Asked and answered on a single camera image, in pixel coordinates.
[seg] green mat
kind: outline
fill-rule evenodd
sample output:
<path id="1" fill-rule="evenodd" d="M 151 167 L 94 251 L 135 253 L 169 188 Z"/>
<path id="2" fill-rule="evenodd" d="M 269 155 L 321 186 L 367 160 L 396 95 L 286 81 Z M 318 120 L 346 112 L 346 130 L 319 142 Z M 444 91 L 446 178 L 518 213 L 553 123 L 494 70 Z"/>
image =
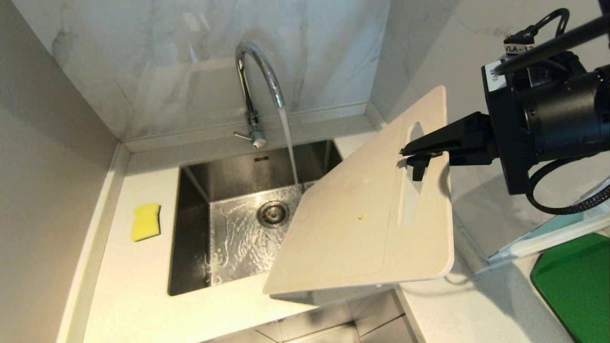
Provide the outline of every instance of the green mat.
<path id="1" fill-rule="evenodd" d="M 574 341 L 610 342 L 610 238 L 592 233 L 550 248 L 530 277 Z"/>

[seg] sponge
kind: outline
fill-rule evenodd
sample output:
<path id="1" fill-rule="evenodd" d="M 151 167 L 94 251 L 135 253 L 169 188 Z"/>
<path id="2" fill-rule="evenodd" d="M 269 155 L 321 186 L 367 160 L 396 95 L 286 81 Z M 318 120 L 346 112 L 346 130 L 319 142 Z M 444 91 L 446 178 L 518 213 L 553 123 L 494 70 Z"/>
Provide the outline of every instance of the sponge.
<path id="1" fill-rule="evenodd" d="M 150 203 L 134 209 L 135 219 L 131 228 L 131 240 L 138 242 L 161 233 L 159 228 L 160 208 L 158 203 Z"/>

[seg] marble wall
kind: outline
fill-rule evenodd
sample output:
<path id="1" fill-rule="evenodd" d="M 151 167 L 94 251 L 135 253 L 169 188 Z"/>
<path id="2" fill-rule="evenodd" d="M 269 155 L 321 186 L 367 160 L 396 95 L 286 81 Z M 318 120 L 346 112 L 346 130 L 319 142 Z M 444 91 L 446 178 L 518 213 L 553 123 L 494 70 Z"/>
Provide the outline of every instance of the marble wall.
<path id="1" fill-rule="evenodd" d="M 243 120 L 236 44 L 271 60 L 289 112 L 367 102 L 390 0 L 13 0 L 121 140 Z M 277 115 L 259 72 L 253 97 Z"/>
<path id="2" fill-rule="evenodd" d="M 439 84 L 447 88 L 449 122 L 487 113 L 481 66 L 504 53 L 506 34 L 526 28 L 559 7 L 570 10 L 568 29 L 600 15 L 595 0 L 393 0 L 371 103 L 391 121 Z M 554 35 L 556 21 L 538 43 Z M 606 37 L 575 48 L 591 70 L 610 62 Z M 536 188 L 536 197 L 565 206 L 608 177 L 610 153 L 567 165 Z M 483 253 L 491 255 L 550 216 L 525 196 L 511 197 L 499 161 L 451 169 L 454 211 Z"/>

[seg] sink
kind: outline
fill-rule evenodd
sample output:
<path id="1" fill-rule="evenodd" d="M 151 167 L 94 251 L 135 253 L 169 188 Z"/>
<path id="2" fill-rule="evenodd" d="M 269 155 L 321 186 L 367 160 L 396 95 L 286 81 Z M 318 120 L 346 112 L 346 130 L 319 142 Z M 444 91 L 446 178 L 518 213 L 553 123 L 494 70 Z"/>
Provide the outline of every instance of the sink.
<path id="1" fill-rule="evenodd" d="M 301 195 L 341 162 L 331 140 L 261 151 L 180 170 L 168 293 L 268 272 Z"/>

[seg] label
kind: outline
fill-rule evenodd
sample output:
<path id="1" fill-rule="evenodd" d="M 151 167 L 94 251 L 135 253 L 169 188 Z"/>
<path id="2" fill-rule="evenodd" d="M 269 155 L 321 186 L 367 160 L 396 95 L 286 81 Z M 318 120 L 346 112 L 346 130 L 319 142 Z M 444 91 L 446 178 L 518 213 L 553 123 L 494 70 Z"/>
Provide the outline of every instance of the label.
<path id="1" fill-rule="evenodd" d="M 497 60 L 485 66 L 485 77 L 487 79 L 488 92 L 493 92 L 494 90 L 506 87 L 506 77 L 504 75 L 496 75 L 493 71 L 495 67 L 499 66 L 501 63 L 502 61 Z"/>
<path id="2" fill-rule="evenodd" d="M 532 50 L 535 46 L 535 44 L 504 44 L 504 50 L 509 55 L 519 55 Z"/>

